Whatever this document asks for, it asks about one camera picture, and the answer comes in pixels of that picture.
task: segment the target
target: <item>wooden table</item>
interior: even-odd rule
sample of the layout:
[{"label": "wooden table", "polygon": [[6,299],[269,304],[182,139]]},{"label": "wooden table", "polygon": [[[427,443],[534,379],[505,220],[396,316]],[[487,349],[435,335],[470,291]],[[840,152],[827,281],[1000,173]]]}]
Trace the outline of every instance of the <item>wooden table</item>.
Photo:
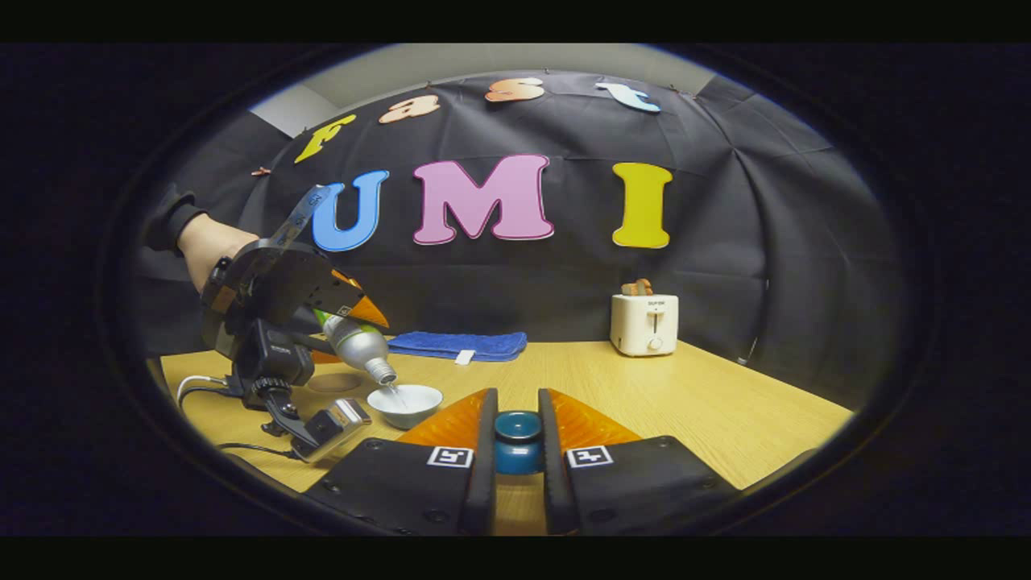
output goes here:
[{"label": "wooden table", "polygon": [[[536,411],[537,390],[556,389],[642,438],[675,437],[737,488],[821,446],[852,416],[828,401],[683,342],[673,354],[652,359],[626,357],[607,342],[592,342],[531,343],[516,361],[473,362],[468,367],[408,355],[391,355],[390,362],[399,383],[439,389],[444,396],[441,408],[495,387],[499,411]],[[230,372],[230,362],[213,351],[166,356],[162,366],[173,391],[187,376],[221,378]],[[358,379],[360,384],[352,386]],[[227,452],[293,489],[306,490],[362,440],[394,440],[403,434],[366,404],[376,388],[368,376],[343,364],[317,366],[311,381],[294,388],[294,403],[305,421],[340,398],[358,399],[373,418],[372,425],[318,464],[246,449]],[[238,400],[196,393],[184,402],[184,413],[212,444],[289,448],[289,438],[261,431],[260,425],[270,420],[267,413],[246,410]],[[545,534],[542,474],[499,475],[497,492],[498,535]]]}]

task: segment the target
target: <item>blue cloth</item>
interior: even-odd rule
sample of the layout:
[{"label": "blue cloth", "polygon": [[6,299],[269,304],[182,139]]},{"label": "blue cloth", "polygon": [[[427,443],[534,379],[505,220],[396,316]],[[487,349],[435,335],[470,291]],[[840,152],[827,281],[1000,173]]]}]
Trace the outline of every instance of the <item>blue cloth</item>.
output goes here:
[{"label": "blue cloth", "polygon": [[472,361],[513,361],[526,348],[526,333],[485,337],[481,335],[440,335],[407,333],[388,343],[397,354],[455,359],[461,351],[472,350]]}]

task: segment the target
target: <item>yellow letter i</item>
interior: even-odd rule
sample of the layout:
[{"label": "yellow letter i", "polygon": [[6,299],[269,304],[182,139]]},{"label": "yellow letter i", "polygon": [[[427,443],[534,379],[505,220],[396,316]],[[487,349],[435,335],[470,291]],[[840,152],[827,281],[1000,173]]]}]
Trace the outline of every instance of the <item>yellow letter i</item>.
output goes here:
[{"label": "yellow letter i", "polygon": [[669,234],[662,229],[662,190],[673,175],[647,163],[617,163],[612,172],[626,186],[623,227],[612,232],[612,241],[631,247],[665,247]]}]

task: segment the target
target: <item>silver bottle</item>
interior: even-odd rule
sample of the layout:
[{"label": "silver bottle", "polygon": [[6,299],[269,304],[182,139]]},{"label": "silver bottle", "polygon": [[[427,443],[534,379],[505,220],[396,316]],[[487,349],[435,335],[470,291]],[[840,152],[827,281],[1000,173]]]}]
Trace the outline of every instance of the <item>silver bottle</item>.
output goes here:
[{"label": "silver bottle", "polygon": [[365,371],[377,385],[391,385],[397,373],[387,363],[390,349],[387,339],[375,329],[359,326],[354,320],[330,316],[323,325],[326,340],[344,365]]}]

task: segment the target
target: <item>round coaster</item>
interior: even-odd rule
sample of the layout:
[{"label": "round coaster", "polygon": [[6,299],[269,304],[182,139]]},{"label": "round coaster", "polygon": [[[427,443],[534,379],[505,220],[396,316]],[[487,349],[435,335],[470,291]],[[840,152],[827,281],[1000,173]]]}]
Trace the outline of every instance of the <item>round coaster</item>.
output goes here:
[{"label": "round coaster", "polygon": [[346,373],[333,373],[329,375],[319,375],[312,377],[307,388],[320,394],[339,394],[350,391],[362,384],[362,378],[358,375]]}]

